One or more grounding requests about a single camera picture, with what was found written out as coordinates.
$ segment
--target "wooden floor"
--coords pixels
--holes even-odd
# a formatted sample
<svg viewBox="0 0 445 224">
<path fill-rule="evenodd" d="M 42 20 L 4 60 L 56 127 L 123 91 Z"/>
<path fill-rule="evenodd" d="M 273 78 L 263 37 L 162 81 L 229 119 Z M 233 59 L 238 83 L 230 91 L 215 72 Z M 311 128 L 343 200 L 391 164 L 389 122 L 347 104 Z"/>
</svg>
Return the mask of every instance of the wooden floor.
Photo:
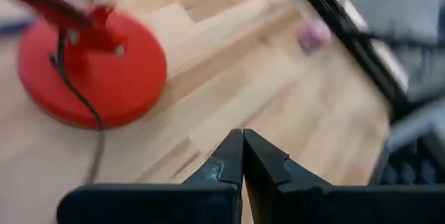
<svg viewBox="0 0 445 224">
<path fill-rule="evenodd" d="M 302 52 L 296 31 L 316 16 L 305 0 L 114 1 L 159 38 L 168 84 L 144 118 L 108 131 L 99 182 L 181 182 L 230 129 L 249 127 L 333 184 L 367 183 L 386 102 L 337 39 Z M 22 13 L 0 1 L 0 19 Z M 0 38 L 0 223 L 47 224 L 83 181 L 96 133 L 33 105 L 16 75 L 18 40 Z"/>
</svg>

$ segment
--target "pink object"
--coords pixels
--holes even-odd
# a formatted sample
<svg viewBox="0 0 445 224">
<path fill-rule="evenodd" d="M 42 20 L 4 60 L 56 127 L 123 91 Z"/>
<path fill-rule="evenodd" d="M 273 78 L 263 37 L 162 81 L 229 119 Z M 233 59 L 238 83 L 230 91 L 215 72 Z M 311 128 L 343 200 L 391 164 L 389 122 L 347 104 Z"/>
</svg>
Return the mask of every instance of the pink object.
<svg viewBox="0 0 445 224">
<path fill-rule="evenodd" d="M 315 19 L 299 32 L 298 42 L 305 51 L 312 52 L 331 42 L 331 31 L 323 20 Z"/>
</svg>

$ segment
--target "red desk lamp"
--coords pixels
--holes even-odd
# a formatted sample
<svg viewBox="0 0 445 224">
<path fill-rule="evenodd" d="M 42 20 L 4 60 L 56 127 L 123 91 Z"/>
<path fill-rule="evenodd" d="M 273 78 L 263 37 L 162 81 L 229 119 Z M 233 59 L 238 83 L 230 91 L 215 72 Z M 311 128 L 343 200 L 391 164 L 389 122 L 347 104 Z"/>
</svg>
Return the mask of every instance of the red desk lamp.
<svg viewBox="0 0 445 224">
<path fill-rule="evenodd" d="M 23 35 L 19 77 L 45 113 L 76 127 L 101 127 L 67 85 L 94 106 L 103 128 L 125 125 L 153 107 L 166 61 L 143 25 L 91 0 L 83 8 L 67 0 L 22 1 L 42 18 Z"/>
</svg>

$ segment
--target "black metal frame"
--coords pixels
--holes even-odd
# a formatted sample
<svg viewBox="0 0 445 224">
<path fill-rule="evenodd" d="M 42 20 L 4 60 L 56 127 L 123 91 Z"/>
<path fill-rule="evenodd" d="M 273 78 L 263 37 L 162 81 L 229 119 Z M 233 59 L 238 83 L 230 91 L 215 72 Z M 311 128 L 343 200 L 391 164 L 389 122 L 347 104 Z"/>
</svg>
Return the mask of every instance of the black metal frame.
<svg viewBox="0 0 445 224">
<path fill-rule="evenodd" d="M 251 129 L 234 129 L 183 184 L 97 184 L 67 194 L 60 224 L 443 223 L 445 186 L 333 186 Z"/>
<path fill-rule="evenodd" d="M 424 103 L 414 104 L 409 101 L 400 84 L 377 56 L 369 40 L 352 38 L 348 35 L 346 29 L 354 31 L 358 28 L 337 0 L 308 1 L 388 99 L 392 108 L 391 122 L 403 118 L 414 109 L 424 105 Z"/>
</svg>

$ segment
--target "red lamp base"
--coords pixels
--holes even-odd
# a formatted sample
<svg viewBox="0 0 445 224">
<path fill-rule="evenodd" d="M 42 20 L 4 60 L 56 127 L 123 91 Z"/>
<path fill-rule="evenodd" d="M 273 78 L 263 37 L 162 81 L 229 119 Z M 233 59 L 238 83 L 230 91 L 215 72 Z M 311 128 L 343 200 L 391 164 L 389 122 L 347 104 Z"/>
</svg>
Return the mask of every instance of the red lamp base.
<svg viewBox="0 0 445 224">
<path fill-rule="evenodd" d="M 156 38 L 133 19 L 113 12 L 106 23 L 127 37 L 123 54 L 88 53 L 82 72 L 68 79 L 97 109 L 105 128 L 118 127 L 148 112 L 161 95 L 167 77 L 163 50 Z M 96 129 L 91 112 L 63 83 L 50 63 L 58 32 L 40 19 L 23 36 L 19 48 L 19 77 L 33 101 L 48 115 L 75 127 Z"/>
</svg>

